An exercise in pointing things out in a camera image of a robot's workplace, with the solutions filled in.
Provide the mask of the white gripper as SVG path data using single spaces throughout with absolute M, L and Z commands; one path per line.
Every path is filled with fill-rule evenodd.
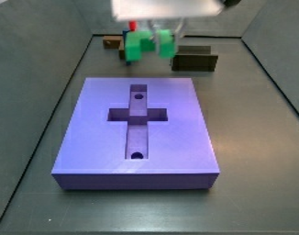
M 180 18 L 174 36 L 182 38 L 187 26 L 183 17 L 216 16 L 224 8 L 219 0 L 111 0 L 111 6 L 116 21 L 147 20 L 155 43 L 159 43 L 159 34 L 154 19 Z

